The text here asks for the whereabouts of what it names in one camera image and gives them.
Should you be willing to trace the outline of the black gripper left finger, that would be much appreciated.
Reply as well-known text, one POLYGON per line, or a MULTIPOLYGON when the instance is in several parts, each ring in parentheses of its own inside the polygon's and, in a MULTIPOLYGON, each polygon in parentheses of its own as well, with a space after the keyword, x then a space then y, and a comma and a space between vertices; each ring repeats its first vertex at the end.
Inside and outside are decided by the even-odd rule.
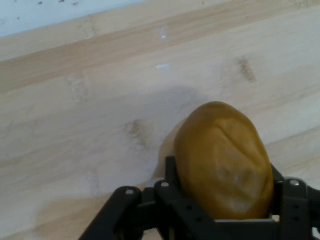
POLYGON ((140 190, 114 191, 84 233, 82 240, 141 240, 156 229, 163 240, 214 240, 216 225, 179 189, 176 160, 165 159, 165 178, 140 190))

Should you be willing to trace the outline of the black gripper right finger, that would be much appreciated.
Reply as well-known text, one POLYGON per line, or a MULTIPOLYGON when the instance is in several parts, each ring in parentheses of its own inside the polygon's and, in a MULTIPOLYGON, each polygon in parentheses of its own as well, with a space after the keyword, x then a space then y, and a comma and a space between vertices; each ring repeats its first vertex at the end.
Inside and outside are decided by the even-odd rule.
POLYGON ((280 240, 317 240, 320 229, 320 191, 304 180, 284 177, 274 166, 272 213, 279 216, 280 240))

